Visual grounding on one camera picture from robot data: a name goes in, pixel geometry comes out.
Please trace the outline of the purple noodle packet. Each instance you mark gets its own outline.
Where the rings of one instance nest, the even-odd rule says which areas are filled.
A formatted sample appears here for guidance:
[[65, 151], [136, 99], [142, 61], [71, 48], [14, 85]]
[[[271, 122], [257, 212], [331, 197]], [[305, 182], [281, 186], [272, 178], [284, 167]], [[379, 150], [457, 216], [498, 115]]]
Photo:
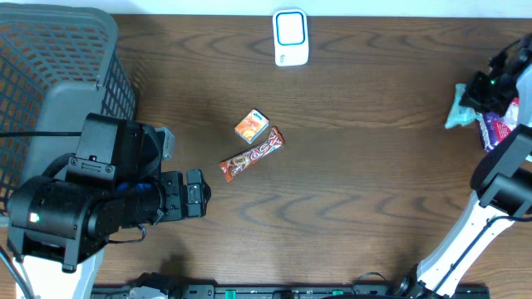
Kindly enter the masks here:
[[483, 148], [490, 152], [517, 126], [520, 102], [514, 98], [503, 116], [495, 112], [483, 114], [479, 120]]

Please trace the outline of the mint green snack packet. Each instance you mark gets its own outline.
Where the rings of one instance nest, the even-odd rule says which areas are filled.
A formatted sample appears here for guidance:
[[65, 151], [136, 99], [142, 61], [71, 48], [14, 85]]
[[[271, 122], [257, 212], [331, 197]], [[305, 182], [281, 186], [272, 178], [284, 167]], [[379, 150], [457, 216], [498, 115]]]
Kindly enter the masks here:
[[480, 114], [478, 114], [474, 109], [460, 105], [461, 98], [465, 94], [465, 91], [466, 84], [458, 83], [455, 85], [454, 100], [445, 123], [445, 128], [447, 130], [458, 125], [468, 126], [475, 120], [480, 119]]

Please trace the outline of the red orange snack bar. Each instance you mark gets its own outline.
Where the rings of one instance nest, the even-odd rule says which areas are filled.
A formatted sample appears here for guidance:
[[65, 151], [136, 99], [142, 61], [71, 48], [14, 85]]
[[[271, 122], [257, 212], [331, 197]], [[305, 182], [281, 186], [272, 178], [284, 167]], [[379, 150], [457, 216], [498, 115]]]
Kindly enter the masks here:
[[219, 167], [224, 173], [226, 181], [230, 182], [238, 174], [241, 174], [268, 154], [281, 148], [284, 144], [285, 140], [282, 134], [278, 127], [274, 126], [271, 129], [268, 138], [263, 143], [220, 162]]

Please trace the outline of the small orange box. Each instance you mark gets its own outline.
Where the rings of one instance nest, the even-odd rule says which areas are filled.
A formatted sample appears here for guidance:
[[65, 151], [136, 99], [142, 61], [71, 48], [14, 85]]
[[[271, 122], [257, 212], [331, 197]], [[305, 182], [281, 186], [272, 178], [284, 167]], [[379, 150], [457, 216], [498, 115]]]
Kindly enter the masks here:
[[235, 133], [252, 144], [269, 126], [269, 118], [262, 112], [252, 109], [235, 127]]

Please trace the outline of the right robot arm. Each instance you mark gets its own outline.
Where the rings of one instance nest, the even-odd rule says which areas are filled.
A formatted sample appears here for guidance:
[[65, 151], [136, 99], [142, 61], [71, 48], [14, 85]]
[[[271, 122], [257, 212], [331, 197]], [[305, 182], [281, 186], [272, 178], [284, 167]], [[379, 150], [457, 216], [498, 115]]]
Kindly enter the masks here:
[[458, 88], [453, 115], [505, 116], [519, 102], [515, 127], [478, 164], [464, 212], [440, 245], [404, 277], [402, 298], [451, 298], [461, 278], [495, 238], [531, 220], [531, 36], [512, 42]]

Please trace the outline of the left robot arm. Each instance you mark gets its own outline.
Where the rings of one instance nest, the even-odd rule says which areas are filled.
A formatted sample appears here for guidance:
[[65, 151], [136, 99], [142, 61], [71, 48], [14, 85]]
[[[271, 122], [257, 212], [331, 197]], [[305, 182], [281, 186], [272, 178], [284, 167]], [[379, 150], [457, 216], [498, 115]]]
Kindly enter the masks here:
[[116, 232], [206, 214], [202, 172], [162, 170], [165, 132], [92, 113], [77, 136], [8, 201], [1, 258], [21, 298], [88, 298]]

